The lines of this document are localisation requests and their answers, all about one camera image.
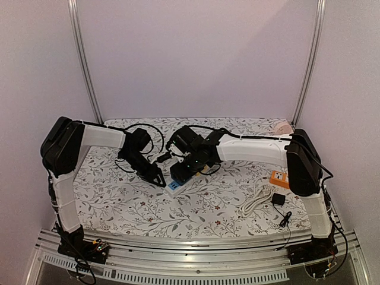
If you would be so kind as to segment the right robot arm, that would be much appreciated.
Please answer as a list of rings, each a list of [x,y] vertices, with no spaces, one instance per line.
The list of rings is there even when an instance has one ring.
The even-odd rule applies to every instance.
[[[335,223],[331,216],[331,200],[325,189],[328,170],[307,133],[295,129],[290,135],[238,135],[225,128],[212,129],[202,137],[194,126],[185,125],[170,137],[166,148],[181,161],[170,167],[172,179],[184,185],[205,166],[235,160],[269,163],[287,169],[289,187],[299,196],[311,223],[311,242],[291,246],[291,253],[306,253],[313,259],[337,253],[334,240]]]

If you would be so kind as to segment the black power adapter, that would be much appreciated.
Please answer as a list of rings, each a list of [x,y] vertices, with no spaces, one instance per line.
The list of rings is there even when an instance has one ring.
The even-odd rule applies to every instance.
[[[274,193],[271,197],[271,203],[274,205],[283,206],[286,201],[286,196],[278,193]]]

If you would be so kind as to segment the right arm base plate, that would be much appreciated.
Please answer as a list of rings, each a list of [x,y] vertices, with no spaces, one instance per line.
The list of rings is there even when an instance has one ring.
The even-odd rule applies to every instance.
[[[330,257],[338,253],[335,244],[327,247],[326,245],[314,245],[312,242],[288,246],[286,249],[287,257],[292,265]]]

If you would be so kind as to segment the orange USB power strip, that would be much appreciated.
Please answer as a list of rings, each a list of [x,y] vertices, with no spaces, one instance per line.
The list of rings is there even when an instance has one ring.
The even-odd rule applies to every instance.
[[[273,185],[290,189],[289,187],[289,176],[286,173],[272,171],[269,182]]]

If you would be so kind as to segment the pink round power socket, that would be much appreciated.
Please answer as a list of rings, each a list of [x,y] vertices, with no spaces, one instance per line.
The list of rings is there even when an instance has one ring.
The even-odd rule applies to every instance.
[[[274,135],[290,135],[292,133],[293,128],[288,122],[280,122],[273,129]]]

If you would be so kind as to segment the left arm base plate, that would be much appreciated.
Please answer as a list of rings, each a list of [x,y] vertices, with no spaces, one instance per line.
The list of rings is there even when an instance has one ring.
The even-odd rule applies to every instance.
[[[105,264],[109,254],[110,244],[101,239],[92,242],[79,240],[70,242],[61,240],[58,246],[58,253],[73,258],[80,258],[87,262]]]

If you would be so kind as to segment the white multicolour power strip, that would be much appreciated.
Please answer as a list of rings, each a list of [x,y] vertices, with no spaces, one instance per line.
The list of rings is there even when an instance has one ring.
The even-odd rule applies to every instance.
[[[180,186],[171,178],[169,172],[169,175],[165,176],[166,187],[163,188],[163,193],[170,198],[174,198],[186,190],[187,186],[192,186],[195,182],[199,181],[203,177],[205,177],[205,175],[202,175],[198,172],[192,178],[190,178],[186,184]]]

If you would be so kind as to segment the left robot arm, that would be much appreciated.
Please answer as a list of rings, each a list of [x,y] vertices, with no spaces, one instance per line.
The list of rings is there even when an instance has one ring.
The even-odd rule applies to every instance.
[[[40,155],[48,172],[49,195],[56,213],[57,231],[62,244],[76,258],[88,253],[88,244],[83,240],[84,231],[77,216],[73,183],[89,149],[117,149],[119,159],[125,160],[140,178],[165,187],[162,170],[143,155],[143,149],[150,141],[148,132],[142,128],[128,132],[122,128],[73,121],[64,116],[48,133]]]

